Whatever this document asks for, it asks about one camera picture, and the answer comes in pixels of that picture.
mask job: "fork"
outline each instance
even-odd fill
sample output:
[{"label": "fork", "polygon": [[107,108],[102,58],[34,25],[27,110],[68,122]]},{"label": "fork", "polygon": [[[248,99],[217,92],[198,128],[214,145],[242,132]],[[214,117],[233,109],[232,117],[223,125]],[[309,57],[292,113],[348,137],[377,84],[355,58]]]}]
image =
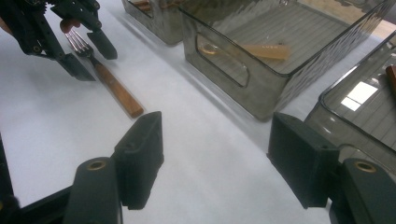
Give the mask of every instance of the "fork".
[{"label": "fork", "polygon": [[119,83],[111,72],[93,56],[93,48],[75,30],[65,34],[74,52],[82,58],[88,58],[95,68],[99,79],[113,92],[117,100],[132,118],[137,118],[143,113],[142,106]]}]

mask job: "fork tines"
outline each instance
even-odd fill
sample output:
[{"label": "fork tines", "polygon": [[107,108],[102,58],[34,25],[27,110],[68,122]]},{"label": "fork tines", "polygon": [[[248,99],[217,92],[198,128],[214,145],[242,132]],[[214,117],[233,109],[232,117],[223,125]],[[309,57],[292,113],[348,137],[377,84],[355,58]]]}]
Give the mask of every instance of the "fork tines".
[{"label": "fork tines", "polygon": [[71,30],[68,34],[65,34],[67,40],[72,45],[73,50],[77,52],[88,49],[88,43],[77,33],[75,30]]}]

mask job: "fork handle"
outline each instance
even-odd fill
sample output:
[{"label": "fork handle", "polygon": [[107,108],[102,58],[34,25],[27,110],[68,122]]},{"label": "fork handle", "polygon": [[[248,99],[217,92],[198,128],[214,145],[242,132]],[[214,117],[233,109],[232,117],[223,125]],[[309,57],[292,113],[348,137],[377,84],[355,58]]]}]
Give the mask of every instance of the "fork handle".
[{"label": "fork handle", "polygon": [[113,92],[117,100],[120,102],[120,104],[122,104],[128,114],[131,115],[132,118],[137,118],[143,114],[142,106],[127,90],[125,90],[125,88],[119,83],[113,74],[111,74],[111,72],[108,71],[108,69],[95,58],[90,57],[90,60],[99,74],[102,82],[104,82]]}]

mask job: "white surface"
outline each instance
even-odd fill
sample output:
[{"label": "white surface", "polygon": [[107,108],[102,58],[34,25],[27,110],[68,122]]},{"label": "white surface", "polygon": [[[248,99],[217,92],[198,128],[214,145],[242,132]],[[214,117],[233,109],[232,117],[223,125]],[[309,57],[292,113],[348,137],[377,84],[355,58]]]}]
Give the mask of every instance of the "white surface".
[{"label": "white surface", "polygon": [[[124,208],[124,223],[330,223],[327,209],[300,206],[266,158],[271,122],[235,107],[185,61],[181,43],[165,46],[121,1],[100,3],[103,30],[119,58],[98,59],[145,113],[163,112],[165,162],[146,208]],[[59,19],[47,15],[69,52]],[[319,94],[379,42],[371,37],[283,112],[304,119]],[[0,43],[0,133],[25,206],[70,186],[82,162],[110,156],[135,119],[100,82],[77,81],[56,62],[24,55],[5,32]]]}]

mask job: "transparent storage bin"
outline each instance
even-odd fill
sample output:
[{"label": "transparent storage bin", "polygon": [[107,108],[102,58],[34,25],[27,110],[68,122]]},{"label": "transparent storage bin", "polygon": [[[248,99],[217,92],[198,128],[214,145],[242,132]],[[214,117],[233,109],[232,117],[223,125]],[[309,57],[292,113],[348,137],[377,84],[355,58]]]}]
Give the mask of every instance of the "transparent storage bin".
[{"label": "transparent storage bin", "polygon": [[384,167],[396,180],[396,95],[386,67],[396,65],[396,33],[323,92],[304,121],[341,150]]},{"label": "transparent storage bin", "polygon": [[185,57],[267,121],[359,45],[394,4],[353,2],[186,1],[179,6]]},{"label": "transparent storage bin", "polygon": [[183,39],[178,6],[184,0],[122,0],[125,11],[146,26],[165,44]]}]

